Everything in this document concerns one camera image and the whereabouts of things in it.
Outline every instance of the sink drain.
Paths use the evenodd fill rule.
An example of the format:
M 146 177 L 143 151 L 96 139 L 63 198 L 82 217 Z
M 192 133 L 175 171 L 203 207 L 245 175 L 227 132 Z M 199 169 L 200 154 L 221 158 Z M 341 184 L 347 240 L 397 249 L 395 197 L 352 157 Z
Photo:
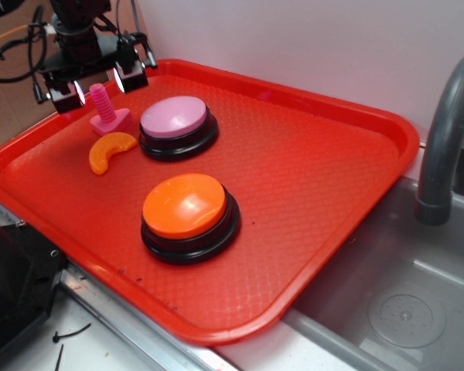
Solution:
M 445 312 L 438 300 L 407 285 L 377 294 L 368 315 L 383 340 L 403 348 L 431 344 L 445 328 Z

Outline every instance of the white wall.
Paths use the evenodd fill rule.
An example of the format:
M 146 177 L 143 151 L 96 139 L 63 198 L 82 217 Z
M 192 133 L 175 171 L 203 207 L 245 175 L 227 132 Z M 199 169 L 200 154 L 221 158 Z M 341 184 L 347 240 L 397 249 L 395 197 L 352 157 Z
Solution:
M 156 56 L 392 111 L 421 138 L 464 56 L 464 0 L 140 0 Z

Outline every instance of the sink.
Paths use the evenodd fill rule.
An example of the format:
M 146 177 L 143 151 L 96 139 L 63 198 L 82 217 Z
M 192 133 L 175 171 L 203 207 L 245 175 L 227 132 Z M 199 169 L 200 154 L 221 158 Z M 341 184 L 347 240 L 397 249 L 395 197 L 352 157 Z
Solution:
M 284 318 L 358 369 L 464 370 L 464 197 L 424 226 L 416 189 L 399 179 Z

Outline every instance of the plastic tray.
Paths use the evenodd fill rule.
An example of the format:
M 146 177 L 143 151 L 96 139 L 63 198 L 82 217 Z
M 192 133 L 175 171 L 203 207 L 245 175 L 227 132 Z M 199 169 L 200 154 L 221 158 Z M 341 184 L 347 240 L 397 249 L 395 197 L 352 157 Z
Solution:
M 148 78 L 129 94 L 107 84 L 114 107 L 131 109 L 127 132 L 138 136 L 151 104 L 190 95 L 218 120 L 211 148 L 181 162 L 134 148 L 95 175 L 88 97 L 84 109 L 54 114 L 0 148 L 0 203 L 187 341 L 224 344 L 278 320 L 418 150 L 406 120 L 358 104 L 178 60 L 160 61 Z M 218 179 L 239 203 L 242 227 L 221 255 L 182 267 L 153 258 L 140 226 L 148 192 L 185 172 Z

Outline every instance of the pink toy bolt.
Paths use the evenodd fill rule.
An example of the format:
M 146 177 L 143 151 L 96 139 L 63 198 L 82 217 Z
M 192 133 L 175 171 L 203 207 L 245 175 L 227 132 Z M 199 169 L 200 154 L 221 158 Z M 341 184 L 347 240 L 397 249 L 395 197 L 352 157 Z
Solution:
M 115 131 L 124 131 L 132 122 L 128 108 L 114 110 L 105 87 L 100 83 L 90 86 L 91 97 L 98 114 L 90 119 L 93 131 L 101 136 Z

